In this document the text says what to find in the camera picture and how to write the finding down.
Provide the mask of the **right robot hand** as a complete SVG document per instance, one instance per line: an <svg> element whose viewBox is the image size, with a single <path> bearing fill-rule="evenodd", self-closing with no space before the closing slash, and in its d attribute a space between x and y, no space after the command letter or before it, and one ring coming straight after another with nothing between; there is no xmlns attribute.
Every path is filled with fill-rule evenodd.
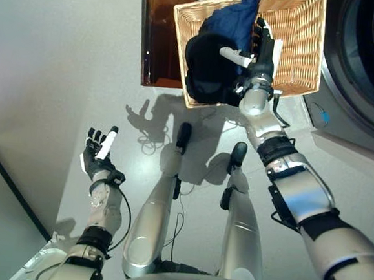
<svg viewBox="0 0 374 280"><path fill-rule="evenodd" d="M251 77L265 74L273 79L276 76L284 42L282 39L275 39L271 25L262 17L255 21L253 32L258 40L254 45L255 53L248 54L231 47L221 46L219 55L247 69Z"/></svg>

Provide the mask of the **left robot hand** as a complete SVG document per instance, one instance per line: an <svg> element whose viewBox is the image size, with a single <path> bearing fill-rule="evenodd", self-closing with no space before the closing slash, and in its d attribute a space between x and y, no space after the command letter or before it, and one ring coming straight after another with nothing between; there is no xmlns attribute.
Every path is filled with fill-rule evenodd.
<svg viewBox="0 0 374 280"><path fill-rule="evenodd" d="M85 148L79 158L81 170L89 179L93 180L100 172L111 173L116 170L110 159L110 149L117 137L118 129L119 127L112 126L107 135L93 127L88 130Z"/></svg>

